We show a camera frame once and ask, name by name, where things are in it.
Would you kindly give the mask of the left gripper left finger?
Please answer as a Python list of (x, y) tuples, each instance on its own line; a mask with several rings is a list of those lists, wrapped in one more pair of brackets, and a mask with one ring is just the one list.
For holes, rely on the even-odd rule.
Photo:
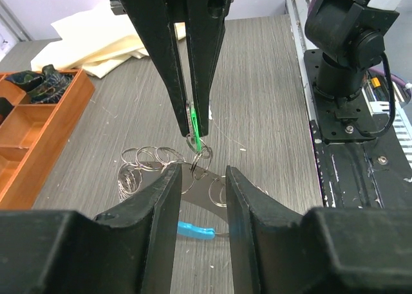
[(150, 185), (94, 220), (100, 241), (100, 293), (169, 293), (181, 201), (182, 167), (168, 166)]

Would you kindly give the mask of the blue-handled keyring with rings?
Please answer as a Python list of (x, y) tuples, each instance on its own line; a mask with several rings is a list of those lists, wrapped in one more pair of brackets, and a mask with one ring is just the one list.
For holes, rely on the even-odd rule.
[(225, 191), (226, 202), (215, 202), (195, 189), (194, 174), (185, 178), (188, 163), (176, 150), (169, 147), (145, 146), (133, 148), (136, 155), (145, 153), (152, 162), (124, 161), (118, 171), (118, 196), (120, 203), (105, 215), (105, 222), (115, 236), (131, 245), (153, 243), (159, 239), (174, 244), (177, 235), (195, 239), (213, 239), (213, 228), (200, 228), (179, 221), (181, 201), (188, 201), (209, 209), (216, 207), (217, 215), (229, 225), (226, 233), (230, 239), (246, 242), (254, 238), (248, 195), (263, 196), (237, 168), (228, 166), (224, 177), (212, 177)]

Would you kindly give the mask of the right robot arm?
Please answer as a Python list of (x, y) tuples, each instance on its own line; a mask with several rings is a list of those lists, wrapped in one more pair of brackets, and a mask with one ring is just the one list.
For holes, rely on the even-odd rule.
[[(234, 0), (109, 0), (125, 14), (158, 70), (183, 136), (209, 133), (209, 97)], [(352, 71), (381, 61), (401, 0), (312, 0), (304, 32)]]

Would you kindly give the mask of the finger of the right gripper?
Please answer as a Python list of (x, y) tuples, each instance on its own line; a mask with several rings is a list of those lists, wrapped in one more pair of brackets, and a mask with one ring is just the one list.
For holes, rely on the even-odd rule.
[(232, 0), (186, 0), (186, 30), (199, 136), (209, 134), (209, 97)]
[(119, 1), (166, 86), (181, 135), (187, 136), (187, 94), (175, 28), (185, 22), (185, 0)]

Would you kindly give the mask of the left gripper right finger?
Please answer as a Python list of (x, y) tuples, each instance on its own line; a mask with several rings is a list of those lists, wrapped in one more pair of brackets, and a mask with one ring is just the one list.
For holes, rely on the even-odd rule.
[(308, 293), (309, 240), (301, 214), (226, 168), (230, 256), (235, 293)]

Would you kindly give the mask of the green tag key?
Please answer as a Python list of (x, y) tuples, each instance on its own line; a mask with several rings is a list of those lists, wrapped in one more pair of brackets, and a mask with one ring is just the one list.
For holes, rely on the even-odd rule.
[(186, 136), (187, 143), (191, 150), (195, 153), (201, 151), (201, 139), (199, 136), (198, 121), (194, 102), (190, 102), (186, 106), (187, 120), (189, 126), (189, 133)]

